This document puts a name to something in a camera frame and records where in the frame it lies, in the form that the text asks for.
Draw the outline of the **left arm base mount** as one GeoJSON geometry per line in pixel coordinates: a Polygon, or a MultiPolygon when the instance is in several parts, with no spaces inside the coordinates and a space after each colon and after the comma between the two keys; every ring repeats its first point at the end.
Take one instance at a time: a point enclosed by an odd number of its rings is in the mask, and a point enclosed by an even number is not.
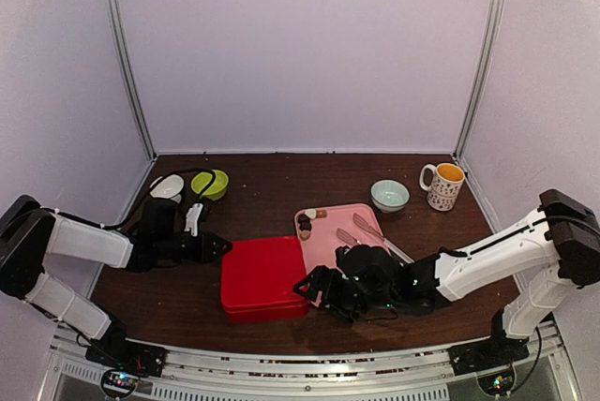
{"type": "Polygon", "coordinates": [[[163,347],[146,345],[125,340],[114,346],[102,346],[98,341],[92,344],[85,352],[85,359],[117,368],[141,377],[156,377],[162,375],[167,357],[167,350],[163,347]]]}

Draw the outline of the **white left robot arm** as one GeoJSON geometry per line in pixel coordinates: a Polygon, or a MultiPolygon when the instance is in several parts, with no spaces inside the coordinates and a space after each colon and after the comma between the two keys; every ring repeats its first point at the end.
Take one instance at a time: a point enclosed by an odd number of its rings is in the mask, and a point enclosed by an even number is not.
{"type": "Polygon", "coordinates": [[[124,326],[84,296],[82,283],[67,272],[111,267],[146,273],[166,260],[210,263],[232,250],[231,242],[202,229],[207,199],[188,209],[181,230],[175,227],[178,210],[174,200],[148,200],[139,221],[122,231],[21,195],[1,216],[1,291],[98,341],[104,358],[125,367],[135,348],[124,326]]]}

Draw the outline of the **red tin box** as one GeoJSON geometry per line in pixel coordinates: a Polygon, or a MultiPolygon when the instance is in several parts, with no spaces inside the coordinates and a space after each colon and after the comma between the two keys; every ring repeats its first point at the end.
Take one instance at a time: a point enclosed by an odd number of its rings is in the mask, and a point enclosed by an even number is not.
{"type": "Polygon", "coordinates": [[[309,311],[309,304],[307,302],[297,304],[259,305],[255,307],[236,307],[224,304],[222,307],[230,322],[234,324],[301,319],[309,311]]]}

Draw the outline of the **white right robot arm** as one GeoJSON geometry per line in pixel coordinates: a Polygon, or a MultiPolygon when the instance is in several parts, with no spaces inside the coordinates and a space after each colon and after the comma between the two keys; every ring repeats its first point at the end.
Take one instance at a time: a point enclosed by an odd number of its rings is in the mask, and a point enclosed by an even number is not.
{"type": "Polygon", "coordinates": [[[532,267],[541,272],[492,321],[481,344],[501,364],[572,290],[599,281],[599,222],[593,210],[557,189],[513,226],[459,249],[409,262],[380,246],[341,246],[336,265],[315,267],[294,293],[348,322],[370,310],[425,316],[473,291],[532,267]]]}

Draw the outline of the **red tin lid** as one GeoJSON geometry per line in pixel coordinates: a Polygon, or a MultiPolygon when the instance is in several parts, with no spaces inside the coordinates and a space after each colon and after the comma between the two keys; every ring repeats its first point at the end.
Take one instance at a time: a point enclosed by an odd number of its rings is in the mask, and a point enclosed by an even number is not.
{"type": "Polygon", "coordinates": [[[235,242],[221,261],[221,305],[308,303],[293,292],[306,275],[302,249],[293,236],[235,242]]]}

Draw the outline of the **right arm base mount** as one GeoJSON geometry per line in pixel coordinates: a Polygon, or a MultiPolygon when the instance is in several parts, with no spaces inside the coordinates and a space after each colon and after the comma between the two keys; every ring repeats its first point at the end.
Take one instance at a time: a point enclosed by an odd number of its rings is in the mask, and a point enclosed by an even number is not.
{"type": "Polygon", "coordinates": [[[482,340],[453,346],[448,355],[454,374],[461,376],[508,365],[528,358],[530,353],[528,346],[518,341],[495,343],[482,340]]]}

